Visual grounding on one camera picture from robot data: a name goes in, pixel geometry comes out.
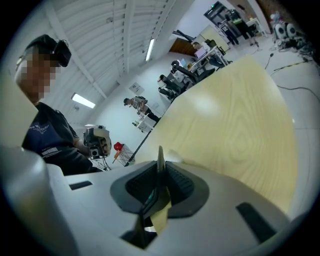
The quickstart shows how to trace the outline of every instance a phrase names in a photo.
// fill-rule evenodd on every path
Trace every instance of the wooden table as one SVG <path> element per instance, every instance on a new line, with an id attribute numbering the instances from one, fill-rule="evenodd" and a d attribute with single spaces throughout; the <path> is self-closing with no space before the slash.
<path id="1" fill-rule="evenodd" d="M 274 81 L 251 56 L 177 97 L 136 163 L 156 160 L 159 145 L 165 160 L 236 178 L 288 212 L 298 174 L 293 121 Z M 157 231 L 164 212 L 152 217 Z"/>

